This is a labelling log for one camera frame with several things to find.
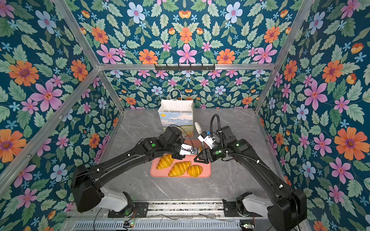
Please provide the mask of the round striped bun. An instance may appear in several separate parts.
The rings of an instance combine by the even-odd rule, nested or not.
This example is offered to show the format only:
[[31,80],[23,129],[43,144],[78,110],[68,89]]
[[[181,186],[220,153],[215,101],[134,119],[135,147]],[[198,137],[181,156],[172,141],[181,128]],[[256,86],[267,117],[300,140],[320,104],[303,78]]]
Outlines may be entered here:
[[187,169],[187,174],[191,177],[198,177],[202,174],[203,168],[199,165],[192,165]]

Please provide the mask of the painted landscape paper bag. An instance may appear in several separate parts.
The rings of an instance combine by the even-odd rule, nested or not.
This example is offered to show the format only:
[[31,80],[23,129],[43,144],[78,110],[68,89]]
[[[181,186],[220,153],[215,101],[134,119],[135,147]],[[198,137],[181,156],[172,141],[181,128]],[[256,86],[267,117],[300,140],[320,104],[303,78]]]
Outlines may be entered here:
[[194,101],[184,100],[180,90],[170,90],[169,99],[161,100],[158,114],[164,130],[174,125],[180,127],[183,136],[194,136]]

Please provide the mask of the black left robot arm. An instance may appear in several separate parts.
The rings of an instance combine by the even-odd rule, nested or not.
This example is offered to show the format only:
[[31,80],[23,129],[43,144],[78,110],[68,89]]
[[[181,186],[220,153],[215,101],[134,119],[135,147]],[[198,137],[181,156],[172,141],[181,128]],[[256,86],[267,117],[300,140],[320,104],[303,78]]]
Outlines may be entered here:
[[130,213],[132,200],[128,193],[105,188],[105,184],[133,167],[150,162],[164,154],[180,157],[184,142],[182,131],[170,126],[158,137],[142,139],[132,149],[106,162],[75,168],[71,190],[78,212],[105,208],[118,213]]

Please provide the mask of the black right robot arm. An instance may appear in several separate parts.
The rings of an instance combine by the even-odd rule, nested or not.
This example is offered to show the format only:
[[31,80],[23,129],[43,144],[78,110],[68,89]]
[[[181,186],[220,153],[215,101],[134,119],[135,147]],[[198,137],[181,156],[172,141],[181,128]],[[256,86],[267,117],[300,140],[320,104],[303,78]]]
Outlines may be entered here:
[[231,157],[245,167],[267,194],[267,198],[246,192],[237,198],[240,214],[255,213],[267,218],[277,231],[290,231],[307,219],[307,199],[300,189],[293,189],[279,178],[257,155],[255,149],[245,139],[238,140],[230,127],[225,126],[216,132],[204,132],[196,125],[198,140],[207,144],[194,159],[198,163],[211,163]]

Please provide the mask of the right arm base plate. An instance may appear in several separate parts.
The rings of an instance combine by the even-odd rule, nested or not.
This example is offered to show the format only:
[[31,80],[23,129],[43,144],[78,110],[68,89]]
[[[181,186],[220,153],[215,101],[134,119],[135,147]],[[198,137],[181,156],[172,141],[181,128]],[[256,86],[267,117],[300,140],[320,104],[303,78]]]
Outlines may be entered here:
[[227,201],[222,199],[222,203],[225,217],[243,217],[247,215],[235,201]]

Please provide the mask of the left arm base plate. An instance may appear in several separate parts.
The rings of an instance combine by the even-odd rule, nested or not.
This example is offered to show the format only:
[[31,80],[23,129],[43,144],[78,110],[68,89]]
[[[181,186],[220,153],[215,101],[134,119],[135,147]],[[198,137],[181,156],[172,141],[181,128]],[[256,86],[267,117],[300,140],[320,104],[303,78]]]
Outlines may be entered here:
[[120,212],[110,210],[108,213],[109,218],[145,218],[148,212],[148,202],[133,202],[129,203]]

